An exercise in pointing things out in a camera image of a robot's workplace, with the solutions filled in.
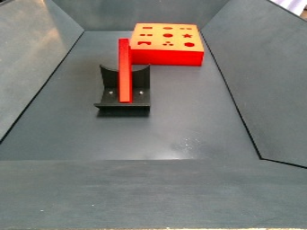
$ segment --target black holder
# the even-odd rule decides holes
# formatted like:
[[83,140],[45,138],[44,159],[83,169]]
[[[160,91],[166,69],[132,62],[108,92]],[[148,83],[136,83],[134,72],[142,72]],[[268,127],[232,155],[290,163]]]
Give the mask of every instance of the black holder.
[[150,66],[132,71],[132,103],[119,102],[119,71],[100,66],[104,85],[100,103],[101,116],[147,116],[150,113]]

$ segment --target light gray wall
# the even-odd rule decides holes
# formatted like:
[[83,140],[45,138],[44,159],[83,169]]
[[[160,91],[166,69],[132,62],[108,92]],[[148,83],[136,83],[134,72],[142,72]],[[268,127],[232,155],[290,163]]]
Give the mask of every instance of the light gray wall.
[[0,4],[0,139],[83,29],[51,1]]
[[138,22],[202,28],[230,0],[53,0],[85,31],[131,31]]
[[231,0],[203,33],[262,157],[307,166],[306,21]]

